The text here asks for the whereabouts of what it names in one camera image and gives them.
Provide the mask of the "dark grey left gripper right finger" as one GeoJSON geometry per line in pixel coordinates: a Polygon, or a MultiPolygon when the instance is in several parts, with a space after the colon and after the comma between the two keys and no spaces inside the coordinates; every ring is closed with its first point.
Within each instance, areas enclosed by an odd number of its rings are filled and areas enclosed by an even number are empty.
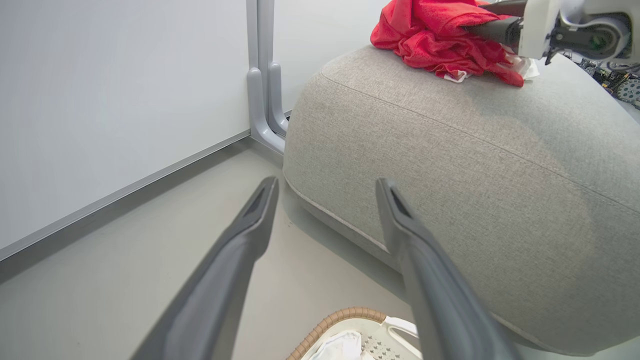
{"type": "Polygon", "coordinates": [[[388,178],[375,182],[387,251],[398,262],[423,359],[519,360],[521,354],[388,178]]]}

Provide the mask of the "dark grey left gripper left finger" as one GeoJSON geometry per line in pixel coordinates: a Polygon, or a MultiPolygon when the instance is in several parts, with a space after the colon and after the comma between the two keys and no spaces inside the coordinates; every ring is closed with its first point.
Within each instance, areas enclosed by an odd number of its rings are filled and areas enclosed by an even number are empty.
{"type": "Polygon", "coordinates": [[[132,355],[230,360],[254,266],[270,243],[279,180],[264,178],[132,355]]]}

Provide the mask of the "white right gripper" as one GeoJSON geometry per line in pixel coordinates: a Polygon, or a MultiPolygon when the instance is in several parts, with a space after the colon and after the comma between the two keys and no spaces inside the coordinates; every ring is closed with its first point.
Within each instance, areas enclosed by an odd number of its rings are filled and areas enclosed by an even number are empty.
{"type": "Polygon", "coordinates": [[[501,0],[479,7],[510,17],[462,29],[518,49],[521,57],[571,51],[597,62],[639,62],[637,0],[501,0]]]}

